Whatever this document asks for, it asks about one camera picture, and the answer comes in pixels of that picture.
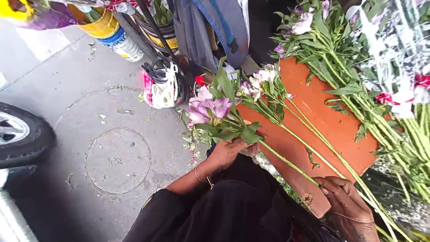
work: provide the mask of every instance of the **wheel rim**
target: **wheel rim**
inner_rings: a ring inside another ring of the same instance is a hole
[[[20,141],[29,133],[30,128],[22,119],[0,112],[0,145]]]

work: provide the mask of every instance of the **flower bouquet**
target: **flower bouquet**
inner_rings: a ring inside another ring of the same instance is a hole
[[[191,119],[189,128],[204,130],[214,139],[232,140],[241,137],[248,144],[261,143],[274,155],[318,186],[318,183],[300,168],[264,142],[264,139],[256,133],[258,122],[247,124],[240,116],[240,113],[236,110],[236,103],[239,103],[240,99],[235,97],[235,93],[239,89],[240,78],[229,79],[229,76],[232,77],[233,75],[228,76],[221,68],[224,60],[225,58],[220,60],[218,67],[220,71],[215,75],[212,83],[208,86],[203,86],[197,97],[190,99],[189,108],[186,109],[188,117]],[[257,95],[255,93],[252,98],[256,97],[256,100],[261,101]],[[275,118],[273,117],[273,113],[270,113],[270,115],[268,118],[273,118],[276,121],[279,120],[279,116]]]

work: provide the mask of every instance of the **wrist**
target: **wrist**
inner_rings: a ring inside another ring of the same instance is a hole
[[[197,166],[197,174],[199,175],[200,179],[206,179],[206,176],[211,176],[214,171],[218,170],[221,167],[222,166],[220,164],[214,162],[209,157]]]

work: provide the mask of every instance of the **car wheel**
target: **car wheel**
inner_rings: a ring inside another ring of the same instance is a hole
[[[30,164],[53,141],[42,118],[0,102],[0,169]]]

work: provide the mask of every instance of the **manhole cover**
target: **manhole cover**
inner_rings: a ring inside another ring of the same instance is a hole
[[[124,194],[140,186],[151,163],[145,138],[126,127],[99,135],[85,157],[88,178],[98,190],[111,195]]]

